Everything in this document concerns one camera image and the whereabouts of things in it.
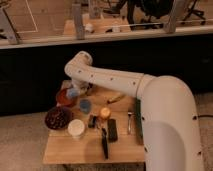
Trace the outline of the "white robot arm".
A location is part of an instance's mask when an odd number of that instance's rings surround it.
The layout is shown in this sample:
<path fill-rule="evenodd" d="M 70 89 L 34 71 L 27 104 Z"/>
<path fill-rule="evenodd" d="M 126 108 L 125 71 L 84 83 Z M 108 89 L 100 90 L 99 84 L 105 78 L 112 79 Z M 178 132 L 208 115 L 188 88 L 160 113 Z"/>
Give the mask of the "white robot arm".
<path fill-rule="evenodd" d="M 182 80 L 95 68 L 85 51 L 64 71 L 77 89 L 88 82 L 141 101 L 146 171 L 205 171 L 194 96 Z"/>

